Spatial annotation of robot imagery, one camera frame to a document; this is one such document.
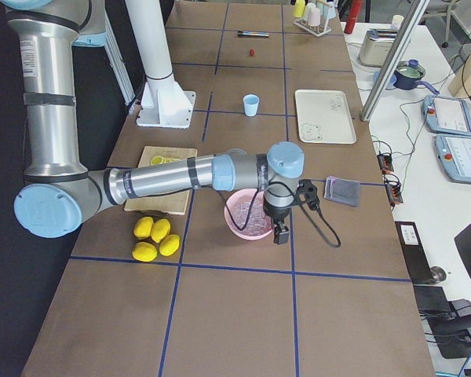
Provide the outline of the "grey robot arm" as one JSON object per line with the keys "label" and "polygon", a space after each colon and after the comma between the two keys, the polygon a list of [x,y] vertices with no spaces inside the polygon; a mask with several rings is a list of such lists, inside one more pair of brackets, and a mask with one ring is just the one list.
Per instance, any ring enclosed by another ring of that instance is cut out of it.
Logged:
{"label": "grey robot arm", "polygon": [[264,196],[277,244],[289,236],[285,221],[305,187],[305,155],[282,141],[266,153],[241,150],[189,157],[159,167],[109,168],[116,131],[79,131],[72,50],[103,46],[102,1],[7,1],[7,24],[20,43],[27,117],[23,151],[29,160],[13,210],[30,233],[57,238],[128,199],[210,187],[255,189]]}

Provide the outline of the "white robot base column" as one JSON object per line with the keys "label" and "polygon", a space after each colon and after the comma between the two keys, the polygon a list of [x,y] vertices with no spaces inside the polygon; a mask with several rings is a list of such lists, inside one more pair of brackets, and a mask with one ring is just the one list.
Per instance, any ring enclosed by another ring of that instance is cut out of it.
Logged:
{"label": "white robot base column", "polygon": [[126,8],[146,76],[137,125],[189,128],[196,93],[174,78],[159,2],[127,0]]}

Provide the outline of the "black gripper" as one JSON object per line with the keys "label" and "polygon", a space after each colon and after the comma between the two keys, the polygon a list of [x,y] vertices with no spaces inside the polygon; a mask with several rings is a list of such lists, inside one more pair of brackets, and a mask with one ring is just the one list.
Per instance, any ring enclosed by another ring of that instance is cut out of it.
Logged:
{"label": "black gripper", "polygon": [[285,225],[287,217],[290,215],[291,207],[276,207],[270,203],[264,203],[264,212],[272,219],[274,225],[273,242],[275,244],[286,244],[289,240],[290,230]]}

